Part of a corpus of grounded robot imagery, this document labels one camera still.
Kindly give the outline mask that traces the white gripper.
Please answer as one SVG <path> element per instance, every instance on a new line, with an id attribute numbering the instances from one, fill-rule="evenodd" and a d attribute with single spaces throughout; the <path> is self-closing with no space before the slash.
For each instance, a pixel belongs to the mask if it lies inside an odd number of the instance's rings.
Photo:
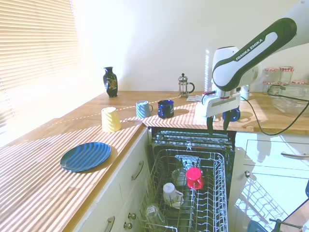
<path id="1" fill-rule="evenodd" d="M 232 110 L 239 107 L 240 94 L 236 93 L 227 99 L 222 99 L 217 95 L 205 95 L 202 98 L 201 115 L 207 117 L 208 133 L 213 133 L 213 116 L 223 113 L 224 130 L 227 130 L 232 116 Z"/>

